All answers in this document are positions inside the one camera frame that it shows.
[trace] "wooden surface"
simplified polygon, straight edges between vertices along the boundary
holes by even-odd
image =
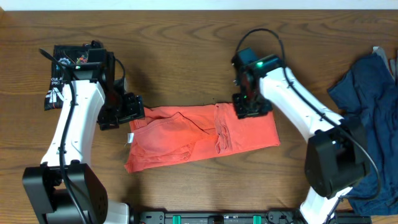
[[[0,223],[37,223],[22,173],[39,164],[60,114],[44,111],[50,62],[39,47],[51,52],[55,44],[100,40],[123,62],[130,90],[147,106],[207,105],[231,101],[238,92],[229,61],[238,40],[256,27],[280,34],[296,77],[335,111],[326,89],[354,60],[374,45],[395,57],[398,46],[396,11],[6,12],[0,22]],[[254,34],[244,45],[259,55],[279,54],[269,35]],[[129,126],[103,132],[97,127],[92,168],[109,198],[141,209],[297,208],[309,188],[306,143],[278,110],[275,121],[280,147],[136,174],[123,167]]]

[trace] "green clip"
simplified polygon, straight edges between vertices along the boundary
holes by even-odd
[[[180,215],[174,215],[173,216],[173,224],[181,224],[181,216]]]
[[[261,224],[261,216],[259,215],[254,215],[253,216],[253,224]]]

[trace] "red cloth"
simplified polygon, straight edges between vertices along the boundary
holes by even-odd
[[[238,119],[233,105],[145,108],[130,122],[134,140],[128,172],[227,156],[280,144],[272,112]]]

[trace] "folded red cloth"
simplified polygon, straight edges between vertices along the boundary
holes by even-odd
[[[227,156],[280,144],[272,112],[238,119],[232,104],[145,108],[130,122],[128,172]]]

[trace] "wooden table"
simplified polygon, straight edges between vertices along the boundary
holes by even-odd
[[[300,82],[338,111],[326,93],[360,56],[398,46],[396,11],[81,11],[5,12],[0,21],[0,223],[37,223],[22,187],[52,140],[60,110],[44,111],[50,62],[39,47],[100,40],[127,69],[129,89],[147,106],[207,105],[238,92],[230,64],[248,30],[267,27],[285,44]],[[259,55],[280,53],[277,41],[254,34],[244,43]],[[275,109],[280,147],[128,174],[129,126],[100,131],[92,168],[109,198],[138,209],[267,210],[297,208],[307,195],[306,143]],[[349,209],[344,203],[341,209]],[[395,223],[398,217],[375,217]]]

